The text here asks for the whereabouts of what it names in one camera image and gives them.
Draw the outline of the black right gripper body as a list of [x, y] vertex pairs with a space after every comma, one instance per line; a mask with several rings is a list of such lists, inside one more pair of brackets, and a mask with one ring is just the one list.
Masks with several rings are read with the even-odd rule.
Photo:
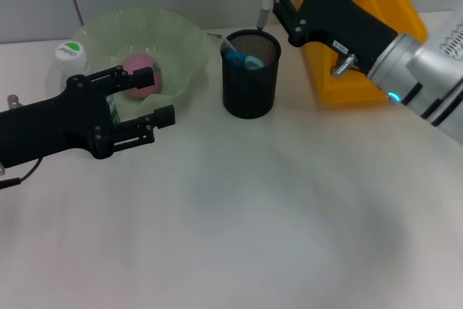
[[398, 33], [353, 0], [303, 0], [297, 10], [302, 32], [289, 35], [301, 47], [319, 42], [342, 56], [355, 55], [355, 65], [368, 73]]

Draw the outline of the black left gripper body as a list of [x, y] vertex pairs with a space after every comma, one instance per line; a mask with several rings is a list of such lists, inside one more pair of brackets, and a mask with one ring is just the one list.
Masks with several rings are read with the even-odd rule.
[[78, 75], [61, 94], [1, 112], [1, 165], [8, 169], [73, 148], [96, 159], [114, 153], [106, 97], [119, 91], [115, 76]]

